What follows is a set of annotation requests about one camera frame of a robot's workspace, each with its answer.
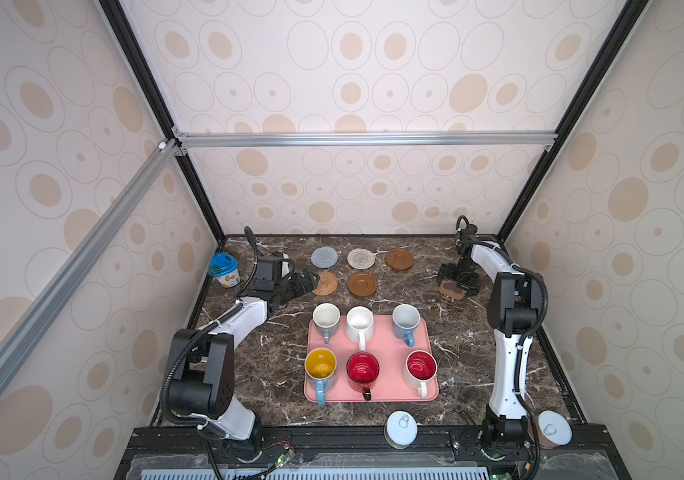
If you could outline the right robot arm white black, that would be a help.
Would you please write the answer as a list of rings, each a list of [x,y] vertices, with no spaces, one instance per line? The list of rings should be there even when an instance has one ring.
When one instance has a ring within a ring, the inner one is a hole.
[[[494,387],[478,443],[487,458],[499,461],[529,439],[533,410],[525,400],[526,370],[547,314],[548,290],[540,274],[514,262],[486,235],[458,233],[455,244],[473,279],[480,267],[494,280],[486,307],[496,344]]]

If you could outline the paw shaped wooden coaster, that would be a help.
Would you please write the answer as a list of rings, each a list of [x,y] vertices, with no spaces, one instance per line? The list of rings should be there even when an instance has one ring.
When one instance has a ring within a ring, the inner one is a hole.
[[[438,288],[439,292],[452,300],[463,300],[467,292],[455,281],[444,279]]]

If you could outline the brown wooden round coaster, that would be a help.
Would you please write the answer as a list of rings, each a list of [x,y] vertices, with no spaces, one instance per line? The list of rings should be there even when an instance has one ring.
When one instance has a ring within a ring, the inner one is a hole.
[[[396,271],[408,271],[415,263],[414,254],[405,249],[390,250],[385,257],[386,264]]]

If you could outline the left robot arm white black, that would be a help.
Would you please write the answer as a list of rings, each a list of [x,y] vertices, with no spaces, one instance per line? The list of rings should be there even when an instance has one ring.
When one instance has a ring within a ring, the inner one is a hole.
[[[235,350],[274,310],[312,292],[319,281],[317,273],[304,270],[284,276],[268,290],[249,287],[207,325],[177,331],[159,393],[163,417],[196,428],[206,439],[261,451],[261,420],[235,396]]]

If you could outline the light blue fabric coaster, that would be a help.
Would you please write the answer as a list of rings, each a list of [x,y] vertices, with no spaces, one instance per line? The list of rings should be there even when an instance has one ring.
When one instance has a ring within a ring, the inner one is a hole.
[[[334,267],[339,260],[338,252],[331,246],[319,247],[311,255],[311,263],[319,269]]]

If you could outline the white multicolour woven coaster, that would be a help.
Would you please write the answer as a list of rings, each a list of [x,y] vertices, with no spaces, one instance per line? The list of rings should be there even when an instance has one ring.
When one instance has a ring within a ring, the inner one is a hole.
[[[376,262],[376,256],[370,250],[355,248],[347,255],[348,264],[356,270],[367,270]]]

